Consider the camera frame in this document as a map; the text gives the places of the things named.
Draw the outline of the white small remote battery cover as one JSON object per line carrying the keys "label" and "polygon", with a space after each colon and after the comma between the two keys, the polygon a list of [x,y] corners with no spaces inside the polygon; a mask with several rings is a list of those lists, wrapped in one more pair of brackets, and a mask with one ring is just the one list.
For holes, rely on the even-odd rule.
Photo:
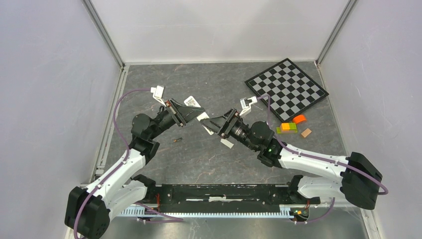
{"label": "white small remote battery cover", "polygon": [[234,146],[234,144],[227,139],[221,139],[220,142],[230,149]]}

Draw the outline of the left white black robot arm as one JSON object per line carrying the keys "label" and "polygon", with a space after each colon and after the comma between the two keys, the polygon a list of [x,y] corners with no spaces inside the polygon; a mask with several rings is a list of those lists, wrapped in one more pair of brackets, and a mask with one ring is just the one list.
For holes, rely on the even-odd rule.
{"label": "left white black robot arm", "polygon": [[155,156],[160,144],[154,138],[174,125],[186,126],[205,112],[202,107],[184,106],[174,99],[162,107],[155,118],[136,115],[132,120],[132,140],[122,157],[96,181],[71,190],[64,223],[75,235],[99,239],[110,222],[129,206],[156,198],[153,186],[131,180],[131,176]]}

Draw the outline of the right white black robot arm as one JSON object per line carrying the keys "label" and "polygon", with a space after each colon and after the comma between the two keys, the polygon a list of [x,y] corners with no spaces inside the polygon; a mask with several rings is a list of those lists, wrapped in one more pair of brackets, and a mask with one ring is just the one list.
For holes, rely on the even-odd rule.
{"label": "right white black robot arm", "polygon": [[264,121],[244,123],[236,109],[200,123],[221,139],[233,137],[254,152],[268,167],[295,169],[313,174],[297,176],[287,190],[293,203],[315,197],[344,198],[362,209],[373,210],[378,196],[387,194],[381,172],[363,154],[335,156],[303,150],[282,142]]}

